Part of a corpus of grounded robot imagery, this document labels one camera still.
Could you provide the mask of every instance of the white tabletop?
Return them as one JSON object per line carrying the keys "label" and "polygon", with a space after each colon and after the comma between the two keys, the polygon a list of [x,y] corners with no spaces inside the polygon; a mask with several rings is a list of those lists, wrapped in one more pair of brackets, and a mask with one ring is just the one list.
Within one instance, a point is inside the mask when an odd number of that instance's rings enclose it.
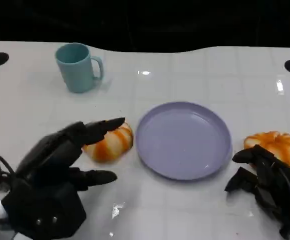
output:
{"label": "white tabletop", "polygon": [[[0,66],[0,154],[13,168],[39,137],[69,123],[126,117],[135,130],[147,110],[176,100],[218,113],[234,152],[247,135],[290,133],[290,73],[284,69],[290,48],[124,53],[91,47],[104,62],[103,84],[72,94],[54,61],[61,45],[0,42],[0,52],[10,56]],[[88,217],[73,240],[280,239],[279,223],[257,207],[253,195],[227,197],[224,188],[239,167],[232,161],[214,178],[192,183],[147,170],[135,148],[114,165],[96,165],[85,155],[75,165],[113,170],[118,180],[81,194]]]}

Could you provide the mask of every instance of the ceramic mug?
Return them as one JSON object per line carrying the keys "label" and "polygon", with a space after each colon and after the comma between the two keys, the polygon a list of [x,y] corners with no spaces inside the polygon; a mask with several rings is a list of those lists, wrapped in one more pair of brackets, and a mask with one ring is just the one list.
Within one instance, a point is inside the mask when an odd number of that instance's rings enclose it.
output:
{"label": "ceramic mug", "polygon": [[[97,56],[91,56],[87,46],[68,43],[55,53],[57,65],[69,91],[83,93],[92,89],[104,75],[103,63]],[[90,60],[98,62],[100,77],[95,77]]]}

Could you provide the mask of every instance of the robotic hand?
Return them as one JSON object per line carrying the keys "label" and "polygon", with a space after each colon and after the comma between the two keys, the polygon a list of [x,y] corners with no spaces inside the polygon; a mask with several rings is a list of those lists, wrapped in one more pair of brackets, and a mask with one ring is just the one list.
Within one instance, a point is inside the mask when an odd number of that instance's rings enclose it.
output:
{"label": "robotic hand", "polygon": [[111,171],[81,171],[72,164],[84,145],[104,139],[125,118],[84,125],[76,122],[43,137],[24,157],[16,171],[0,157],[0,226],[33,240],[68,238],[86,219],[77,191],[113,182]]}
{"label": "robotic hand", "polygon": [[257,175],[240,167],[225,191],[243,189],[254,194],[263,210],[282,223],[281,236],[290,240],[290,166],[259,145],[236,153],[233,161],[253,164]]}

